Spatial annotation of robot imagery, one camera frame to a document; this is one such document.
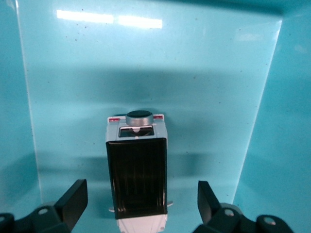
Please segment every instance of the screw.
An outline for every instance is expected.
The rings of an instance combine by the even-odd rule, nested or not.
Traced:
[[[41,209],[41,210],[38,211],[38,214],[39,214],[39,215],[43,215],[43,214],[45,214],[46,212],[48,212],[48,209],[47,209],[47,208],[43,208],[43,209]]]
[[[272,226],[276,225],[276,222],[273,220],[273,218],[264,217],[263,220],[269,225],[272,225]]]
[[[234,216],[234,213],[232,210],[230,209],[225,209],[225,215],[229,216],[229,217],[233,217]]]

